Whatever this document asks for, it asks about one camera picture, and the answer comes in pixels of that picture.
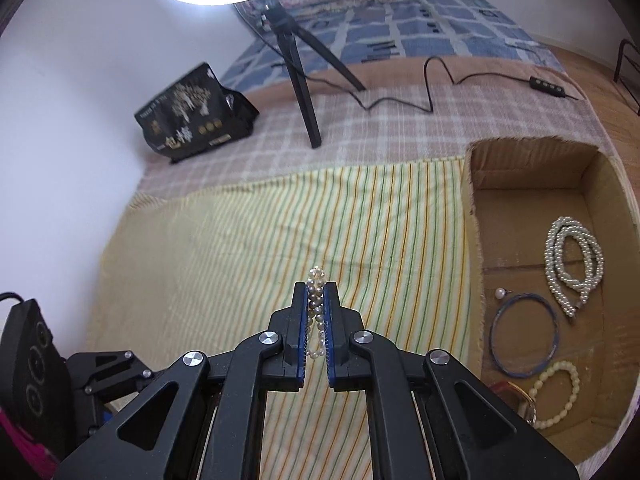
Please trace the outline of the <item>pink sleeve forearm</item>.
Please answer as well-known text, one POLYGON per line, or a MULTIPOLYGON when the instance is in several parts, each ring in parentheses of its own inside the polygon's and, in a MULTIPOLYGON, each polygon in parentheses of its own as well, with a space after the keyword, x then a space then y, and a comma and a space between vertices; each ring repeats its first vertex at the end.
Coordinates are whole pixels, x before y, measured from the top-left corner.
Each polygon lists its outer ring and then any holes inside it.
POLYGON ((1 478, 52 479, 58 460, 1 411, 1 478))

